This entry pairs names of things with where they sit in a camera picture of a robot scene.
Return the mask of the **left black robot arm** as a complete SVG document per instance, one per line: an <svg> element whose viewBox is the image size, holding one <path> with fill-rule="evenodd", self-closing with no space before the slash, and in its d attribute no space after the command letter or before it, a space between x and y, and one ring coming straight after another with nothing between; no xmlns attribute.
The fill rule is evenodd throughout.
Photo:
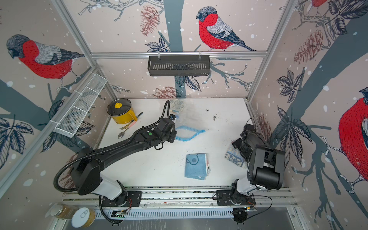
<svg viewBox="0 0 368 230"><path fill-rule="evenodd" d="M110 200L125 199L125 188L118 180L101 176L101 171L136 152L155 148L161 150L164 142L173 143L177 134L175 115L160 118L157 124L137 130L130 139L114 145L84 152L72 166L71 177L79 195L90 193Z"/></svg>

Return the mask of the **clear vacuum bag blue zip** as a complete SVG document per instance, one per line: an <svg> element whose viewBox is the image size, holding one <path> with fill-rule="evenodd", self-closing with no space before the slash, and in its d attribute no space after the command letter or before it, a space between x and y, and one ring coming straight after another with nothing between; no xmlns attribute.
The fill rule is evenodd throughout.
<svg viewBox="0 0 368 230"><path fill-rule="evenodd" d="M186 107L179 115L173 114L176 116L175 129L177 134L175 139L177 141L189 142L214 129L207 99L182 100L184 100Z"/></svg>

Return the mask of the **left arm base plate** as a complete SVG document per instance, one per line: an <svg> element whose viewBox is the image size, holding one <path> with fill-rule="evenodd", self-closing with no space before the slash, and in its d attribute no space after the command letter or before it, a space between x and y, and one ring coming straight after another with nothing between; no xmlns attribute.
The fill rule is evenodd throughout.
<svg viewBox="0 0 368 230"><path fill-rule="evenodd" d="M125 191L116 199L102 198L103 207L139 207L142 197L141 191Z"/></svg>

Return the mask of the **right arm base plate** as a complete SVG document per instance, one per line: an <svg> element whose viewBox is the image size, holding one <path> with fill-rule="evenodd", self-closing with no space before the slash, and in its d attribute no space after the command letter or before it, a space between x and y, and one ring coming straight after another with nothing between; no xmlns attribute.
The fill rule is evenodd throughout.
<svg viewBox="0 0 368 230"><path fill-rule="evenodd" d="M216 202L218 206L255 206L255 198L251 195L243 195L237 191L217 190Z"/></svg>

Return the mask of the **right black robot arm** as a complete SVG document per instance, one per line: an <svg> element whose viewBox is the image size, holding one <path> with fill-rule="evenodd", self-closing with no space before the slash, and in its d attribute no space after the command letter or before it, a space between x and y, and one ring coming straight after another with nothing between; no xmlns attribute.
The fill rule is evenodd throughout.
<svg viewBox="0 0 368 230"><path fill-rule="evenodd" d="M285 154L270 148L254 125L246 124L241 137L232 145L247 163L247 176L232 184L230 196L234 203L242 203L255 190L279 190L282 187Z"/></svg>

